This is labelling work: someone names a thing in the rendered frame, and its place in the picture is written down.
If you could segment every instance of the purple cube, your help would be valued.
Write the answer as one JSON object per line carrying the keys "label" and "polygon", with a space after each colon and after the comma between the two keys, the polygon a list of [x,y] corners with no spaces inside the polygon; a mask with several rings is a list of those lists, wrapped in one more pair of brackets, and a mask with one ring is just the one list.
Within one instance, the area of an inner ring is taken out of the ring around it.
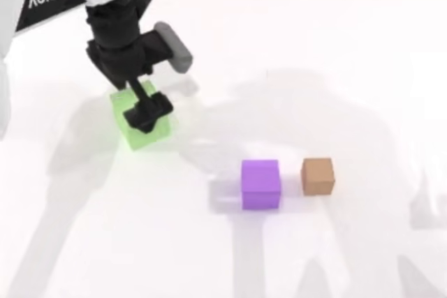
{"label": "purple cube", "polygon": [[242,161],[242,208],[278,209],[281,197],[279,162]]}

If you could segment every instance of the tabletop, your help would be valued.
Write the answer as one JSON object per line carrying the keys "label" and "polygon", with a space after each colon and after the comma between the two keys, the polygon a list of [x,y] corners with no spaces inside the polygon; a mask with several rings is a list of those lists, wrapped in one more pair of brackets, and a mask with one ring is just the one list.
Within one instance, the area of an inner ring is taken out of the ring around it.
{"label": "tabletop", "polygon": [[[150,78],[173,134],[131,151],[83,8],[19,35],[0,142],[0,297],[447,294],[447,0],[154,0],[193,52]],[[328,197],[300,166],[331,157]],[[278,211],[242,211],[244,159]]]}

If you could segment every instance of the green cube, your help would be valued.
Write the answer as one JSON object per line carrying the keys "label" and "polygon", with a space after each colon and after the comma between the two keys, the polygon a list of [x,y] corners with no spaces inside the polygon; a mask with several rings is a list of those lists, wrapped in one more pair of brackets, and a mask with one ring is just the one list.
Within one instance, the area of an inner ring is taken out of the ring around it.
{"label": "green cube", "polygon": [[[142,86],[148,95],[152,95],[156,92],[155,87],[149,81],[143,82]],[[138,129],[134,129],[129,126],[126,118],[124,117],[124,112],[133,108],[138,102],[138,98],[132,89],[129,88],[119,91],[112,94],[110,98],[112,100],[113,112],[115,114],[115,119],[117,120],[119,129],[123,133],[132,150],[140,149],[170,135],[171,127],[168,115],[160,118],[157,121],[154,130],[149,134],[144,134]]]}

